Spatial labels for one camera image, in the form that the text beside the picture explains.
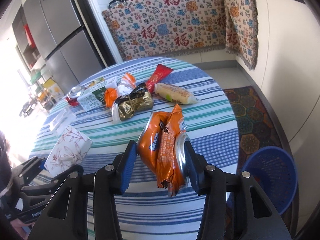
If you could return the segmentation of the crushed orange soda can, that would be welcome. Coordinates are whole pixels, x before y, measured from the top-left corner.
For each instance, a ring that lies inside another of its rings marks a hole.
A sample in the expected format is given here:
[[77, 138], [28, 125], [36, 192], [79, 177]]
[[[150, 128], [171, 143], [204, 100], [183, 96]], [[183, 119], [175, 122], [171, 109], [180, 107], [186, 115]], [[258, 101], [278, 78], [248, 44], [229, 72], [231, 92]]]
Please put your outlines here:
[[[150, 118], [140, 134], [138, 139], [138, 154], [143, 163], [156, 175], [156, 164], [161, 143], [162, 129], [166, 124], [169, 112], [152, 112]], [[185, 157], [184, 144], [190, 140], [189, 136], [184, 132], [176, 137], [175, 155], [178, 161], [181, 174], [185, 179], [184, 188], [188, 184], [187, 163]]]

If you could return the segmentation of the green white milk carton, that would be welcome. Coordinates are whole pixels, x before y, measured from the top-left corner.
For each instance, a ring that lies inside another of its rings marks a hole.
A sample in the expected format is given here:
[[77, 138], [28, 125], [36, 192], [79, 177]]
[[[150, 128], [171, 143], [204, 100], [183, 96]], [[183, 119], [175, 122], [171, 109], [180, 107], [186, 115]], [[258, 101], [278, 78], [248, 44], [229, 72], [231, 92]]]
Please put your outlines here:
[[105, 105], [105, 92], [108, 88], [116, 89], [118, 85], [118, 78], [112, 77], [101, 81], [92, 87], [87, 88], [84, 93], [77, 98], [77, 102], [84, 109], [90, 111], [100, 106]]

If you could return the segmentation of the crushed red soda can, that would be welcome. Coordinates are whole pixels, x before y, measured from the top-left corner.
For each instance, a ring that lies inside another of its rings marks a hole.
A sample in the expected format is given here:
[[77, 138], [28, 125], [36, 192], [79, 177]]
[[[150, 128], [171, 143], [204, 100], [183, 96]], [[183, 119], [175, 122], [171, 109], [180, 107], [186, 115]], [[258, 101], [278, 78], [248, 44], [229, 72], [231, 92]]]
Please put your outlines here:
[[85, 90], [85, 86], [78, 85], [73, 87], [66, 96], [66, 101], [68, 104], [72, 107], [78, 106], [78, 97], [82, 96]]

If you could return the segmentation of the yellow bread snack package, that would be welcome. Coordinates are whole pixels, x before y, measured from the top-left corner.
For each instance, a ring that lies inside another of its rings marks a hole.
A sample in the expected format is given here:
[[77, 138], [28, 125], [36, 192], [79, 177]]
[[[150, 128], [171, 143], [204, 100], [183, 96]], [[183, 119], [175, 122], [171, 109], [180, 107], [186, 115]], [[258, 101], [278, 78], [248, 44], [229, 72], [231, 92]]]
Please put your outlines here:
[[180, 105], [190, 105], [199, 102], [199, 99], [191, 92], [176, 85], [157, 83], [155, 84], [154, 92], [162, 98]]

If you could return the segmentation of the blue plastic trash basket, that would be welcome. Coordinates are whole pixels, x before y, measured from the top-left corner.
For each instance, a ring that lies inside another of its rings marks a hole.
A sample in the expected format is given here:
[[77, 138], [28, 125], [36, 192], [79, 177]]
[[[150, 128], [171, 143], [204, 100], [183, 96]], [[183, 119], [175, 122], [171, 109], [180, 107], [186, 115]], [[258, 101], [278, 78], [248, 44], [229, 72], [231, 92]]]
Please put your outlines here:
[[298, 173], [294, 159], [284, 149], [266, 146], [257, 150], [241, 171], [256, 179], [280, 215], [291, 205], [298, 187]]

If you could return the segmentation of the kitchen storage shelf rack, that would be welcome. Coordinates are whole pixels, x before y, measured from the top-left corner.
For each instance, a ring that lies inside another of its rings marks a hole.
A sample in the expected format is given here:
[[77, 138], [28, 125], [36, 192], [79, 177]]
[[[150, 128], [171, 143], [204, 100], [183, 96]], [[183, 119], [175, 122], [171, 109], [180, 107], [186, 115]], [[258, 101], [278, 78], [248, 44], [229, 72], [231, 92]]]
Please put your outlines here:
[[27, 85], [29, 95], [28, 101], [20, 111], [20, 116], [31, 115], [37, 106], [45, 112], [50, 112], [63, 98], [63, 92], [54, 81], [46, 61], [36, 47], [22, 6], [18, 8], [14, 17], [12, 30], [16, 40], [16, 51], [23, 65], [19, 74]]

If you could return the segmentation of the floral tissue box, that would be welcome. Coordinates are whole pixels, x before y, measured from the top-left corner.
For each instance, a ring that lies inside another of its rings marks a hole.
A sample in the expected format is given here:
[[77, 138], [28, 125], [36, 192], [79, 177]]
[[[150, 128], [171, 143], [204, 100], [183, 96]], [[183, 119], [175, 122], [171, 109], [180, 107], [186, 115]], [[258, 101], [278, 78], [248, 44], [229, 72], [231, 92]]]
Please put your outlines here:
[[91, 145], [92, 140], [88, 136], [68, 125], [48, 155], [44, 167], [55, 177], [72, 166], [81, 164]]

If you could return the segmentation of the colourful hexagon floor rug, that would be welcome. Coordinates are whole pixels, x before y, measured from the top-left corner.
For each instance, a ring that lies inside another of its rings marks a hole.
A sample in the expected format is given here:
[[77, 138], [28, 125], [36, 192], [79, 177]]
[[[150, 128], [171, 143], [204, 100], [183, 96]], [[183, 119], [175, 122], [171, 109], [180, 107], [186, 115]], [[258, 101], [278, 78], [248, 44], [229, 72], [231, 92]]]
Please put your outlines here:
[[257, 150], [282, 144], [275, 126], [252, 86], [224, 90], [234, 112], [239, 132], [237, 171]]

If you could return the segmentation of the blue striped tablecloth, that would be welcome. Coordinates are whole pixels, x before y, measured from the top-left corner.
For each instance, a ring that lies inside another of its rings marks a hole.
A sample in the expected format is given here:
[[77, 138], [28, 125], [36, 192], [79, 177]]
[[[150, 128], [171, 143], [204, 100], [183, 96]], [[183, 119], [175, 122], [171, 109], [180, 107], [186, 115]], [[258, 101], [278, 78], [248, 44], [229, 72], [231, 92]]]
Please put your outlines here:
[[72, 126], [87, 135], [92, 145], [82, 161], [86, 174], [97, 172], [124, 152], [131, 140], [138, 155], [129, 188], [115, 198], [121, 234], [124, 239], [195, 239], [203, 213], [204, 196], [190, 185], [173, 197], [158, 187], [155, 176], [157, 154], [166, 132], [185, 132], [196, 153], [229, 173], [236, 171], [239, 133], [235, 114], [217, 82], [190, 63], [177, 59], [150, 57], [116, 64], [96, 77], [121, 78], [129, 73], [138, 83], [146, 82], [161, 64], [171, 69], [163, 80], [191, 92], [197, 103], [176, 106], [158, 95], [153, 108], [114, 122], [110, 109], [101, 106], [85, 111], [72, 109]]

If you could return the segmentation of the clear plastic box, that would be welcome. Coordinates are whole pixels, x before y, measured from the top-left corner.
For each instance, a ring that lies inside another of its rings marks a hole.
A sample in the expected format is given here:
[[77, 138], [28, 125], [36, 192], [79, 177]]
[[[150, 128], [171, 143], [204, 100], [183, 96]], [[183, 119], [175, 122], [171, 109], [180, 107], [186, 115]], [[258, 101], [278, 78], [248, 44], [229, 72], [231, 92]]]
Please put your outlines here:
[[63, 108], [61, 112], [50, 122], [50, 131], [56, 137], [60, 136], [65, 128], [76, 120], [76, 115], [69, 106]]

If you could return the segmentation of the gold black foil wrapper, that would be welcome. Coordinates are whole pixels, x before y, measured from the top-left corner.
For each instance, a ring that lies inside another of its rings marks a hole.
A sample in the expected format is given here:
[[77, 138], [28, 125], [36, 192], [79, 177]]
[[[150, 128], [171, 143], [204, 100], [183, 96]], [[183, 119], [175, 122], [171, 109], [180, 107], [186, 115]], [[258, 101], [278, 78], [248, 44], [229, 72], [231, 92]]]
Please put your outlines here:
[[112, 105], [112, 119], [114, 123], [131, 119], [136, 112], [153, 108], [153, 98], [146, 83], [139, 84], [127, 95], [118, 97]]

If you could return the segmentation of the small orange wrapper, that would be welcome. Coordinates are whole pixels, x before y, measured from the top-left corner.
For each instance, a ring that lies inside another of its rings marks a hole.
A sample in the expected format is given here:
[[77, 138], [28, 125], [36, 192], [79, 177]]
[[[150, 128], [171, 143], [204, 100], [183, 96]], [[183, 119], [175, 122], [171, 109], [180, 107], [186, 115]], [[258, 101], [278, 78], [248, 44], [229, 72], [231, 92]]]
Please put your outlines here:
[[107, 88], [104, 96], [106, 107], [111, 108], [117, 97], [118, 94], [115, 88]]

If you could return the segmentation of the orange white snack wrapper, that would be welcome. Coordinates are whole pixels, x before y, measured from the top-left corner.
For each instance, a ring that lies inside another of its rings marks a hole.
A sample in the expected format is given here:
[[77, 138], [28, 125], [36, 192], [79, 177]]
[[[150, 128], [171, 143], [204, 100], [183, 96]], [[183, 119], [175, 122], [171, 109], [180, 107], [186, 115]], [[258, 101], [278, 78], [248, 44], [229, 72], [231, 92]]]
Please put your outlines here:
[[130, 94], [136, 87], [136, 79], [130, 73], [125, 73], [118, 83], [117, 93], [118, 96]]

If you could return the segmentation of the red snack wrapper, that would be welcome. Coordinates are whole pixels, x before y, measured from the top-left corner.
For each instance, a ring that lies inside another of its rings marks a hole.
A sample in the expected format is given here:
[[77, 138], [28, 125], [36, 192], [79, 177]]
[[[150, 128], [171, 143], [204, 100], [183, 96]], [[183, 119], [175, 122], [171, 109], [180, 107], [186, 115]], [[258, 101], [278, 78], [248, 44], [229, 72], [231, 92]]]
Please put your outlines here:
[[164, 66], [162, 64], [158, 64], [155, 71], [151, 75], [151, 77], [146, 81], [146, 87], [148, 91], [152, 94], [155, 89], [155, 84], [162, 81], [165, 77], [171, 74], [174, 70]]

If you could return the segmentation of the silver refrigerator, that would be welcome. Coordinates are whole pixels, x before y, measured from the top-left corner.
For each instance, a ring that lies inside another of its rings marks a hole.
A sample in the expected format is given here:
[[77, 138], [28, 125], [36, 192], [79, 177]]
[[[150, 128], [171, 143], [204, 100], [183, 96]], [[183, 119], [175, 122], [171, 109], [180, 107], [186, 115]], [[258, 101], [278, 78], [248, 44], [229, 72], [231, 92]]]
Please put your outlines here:
[[23, 11], [36, 48], [64, 93], [103, 69], [74, 0], [26, 0]]

